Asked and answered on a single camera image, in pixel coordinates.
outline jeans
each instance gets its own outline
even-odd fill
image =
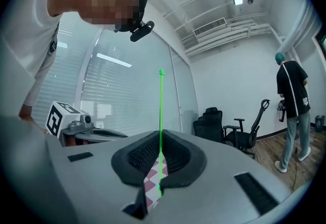
[[[309,136],[310,136],[310,113],[306,112],[305,114],[288,118],[287,122],[287,134],[284,150],[282,153],[280,167],[286,169],[290,158],[292,156],[294,138],[296,135],[296,123],[299,120],[299,131],[300,131],[300,146],[301,154],[300,157],[303,157],[307,154],[309,148]]]

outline black rectangle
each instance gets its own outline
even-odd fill
[[[65,103],[60,103],[57,102],[58,105],[60,105],[64,110],[66,110],[67,112],[71,113],[71,114],[80,114],[79,111],[77,111],[75,108],[73,108],[70,104],[65,104]]]
[[[74,161],[79,161],[79,160],[86,159],[86,158],[92,157],[92,156],[93,156],[93,154],[91,154],[90,152],[86,152],[86,153],[78,153],[78,154],[74,154],[74,155],[69,155],[68,159],[71,162],[74,162]]]
[[[277,201],[251,174],[239,174],[234,176],[234,178],[261,215],[267,213],[278,205]]]
[[[59,136],[59,128],[60,128],[62,117],[63,117],[62,114],[53,105],[51,107],[51,111],[50,111],[50,114],[48,116],[46,126],[47,126],[48,130],[50,131],[50,133],[52,135],[54,135],[54,136]]]

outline air vent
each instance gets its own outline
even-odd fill
[[[253,176],[251,176],[251,174],[239,174],[234,176],[234,178],[261,215],[278,205],[276,200],[254,179]]]
[[[220,30],[226,27],[225,18],[220,18],[216,21],[213,21],[209,24],[201,26],[200,28],[194,30],[194,34],[197,38],[200,38],[204,35],[212,33],[213,31]]]

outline white sneaker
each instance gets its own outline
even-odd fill
[[[280,166],[281,162],[280,161],[276,161],[275,162],[275,168],[278,169],[281,173],[286,173],[287,169],[282,169]]]
[[[311,148],[310,148],[310,147],[308,147],[308,151],[307,151],[307,154],[306,154],[305,156],[303,156],[303,157],[299,157],[299,158],[298,158],[298,160],[299,160],[299,161],[303,161],[304,159],[306,159],[306,158],[307,158],[307,156],[310,154],[310,152],[311,152]]]

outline black office chair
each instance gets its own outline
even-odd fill
[[[257,116],[256,121],[254,122],[253,126],[251,127],[250,133],[246,133],[243,131],[242,122],[244,121],[244,119],[235,119],[236,121],[239,121],[240,127],[232,126],[232,125],[224,126],[223,129],[225,130],[225,135],[226,135],[227,128],[230,128],[233,130],[228,135],[226,135],[226,137],[224,138],[224,141],[230,141],[234,147],[238,148],[239,150],[242,150],[245,154],[252,155],[253,159],[255,159],[255,154],[248,152],[247,149],[254,147],[256,144],[257,132],[260,127],[258,125],[259,125],[261,116],[263,115],[264,111],[268,108],[268,106],[269,106],[269,100],[268,99],[262,100],[258,116]]]
[[[217,115],[217,120],[221,121],[221,138],[222,140],[224,139],[225,135],[223,132],[222,128],[222,117],[223,117],[223,112],[218,110],[216,107],[210,107],[206,109],[206,112],[203,113],[203,116],[214,116]]]
[[[222,136],[220,128],[222,126],[222,118],[218,115],[201,116],[197,121],[193,122],[195,136],[221,143]]]

